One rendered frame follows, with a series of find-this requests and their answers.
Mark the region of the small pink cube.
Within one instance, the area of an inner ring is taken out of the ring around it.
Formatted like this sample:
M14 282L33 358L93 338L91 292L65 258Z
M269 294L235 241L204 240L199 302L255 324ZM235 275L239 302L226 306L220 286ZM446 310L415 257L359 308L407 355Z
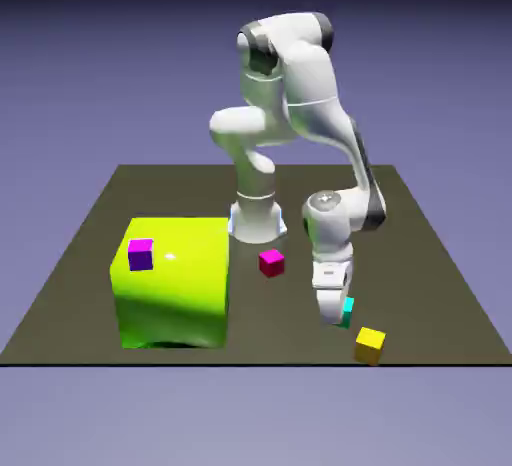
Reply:
M277 249L270 249L258 255L259 269L267 277L275 277L285 270L285 257Z

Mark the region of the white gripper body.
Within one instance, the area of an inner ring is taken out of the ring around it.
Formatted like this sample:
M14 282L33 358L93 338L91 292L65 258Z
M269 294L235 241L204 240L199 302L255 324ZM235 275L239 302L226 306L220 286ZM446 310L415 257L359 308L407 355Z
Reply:
M347 292L342 289L318 289L316 300L323 320L331 325L340 324L344 314Z

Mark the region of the small cyan cube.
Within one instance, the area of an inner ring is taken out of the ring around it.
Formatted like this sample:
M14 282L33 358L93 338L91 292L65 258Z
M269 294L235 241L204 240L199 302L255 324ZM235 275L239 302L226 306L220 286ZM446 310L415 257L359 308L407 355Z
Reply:
M353 314L354 299L346 296L341 311L340 321L337 323L338 327L348 329L350 327L352 314Z

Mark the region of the small purple cube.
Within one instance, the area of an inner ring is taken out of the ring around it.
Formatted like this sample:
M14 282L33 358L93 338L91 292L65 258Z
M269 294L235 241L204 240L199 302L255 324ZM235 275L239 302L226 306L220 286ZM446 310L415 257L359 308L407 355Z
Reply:
M152 238L133 238L128 241L128 263L132 272L153 269L153 247Z

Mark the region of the small yellow cube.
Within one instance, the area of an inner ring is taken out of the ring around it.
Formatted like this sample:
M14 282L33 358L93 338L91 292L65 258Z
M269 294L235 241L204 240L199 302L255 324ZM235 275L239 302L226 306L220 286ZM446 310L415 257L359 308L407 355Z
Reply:
M354 358L366 365L377 365L382 354L385 338L385 332L362 327L356 337Z

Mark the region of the large lime green box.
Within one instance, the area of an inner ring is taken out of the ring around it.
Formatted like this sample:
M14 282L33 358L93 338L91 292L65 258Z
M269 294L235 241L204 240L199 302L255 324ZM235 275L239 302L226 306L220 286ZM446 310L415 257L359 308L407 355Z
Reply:
M152 238L153 269L132 272L128 241ZM224 346L229 308L225 217L134 217L110 266L122 347Z

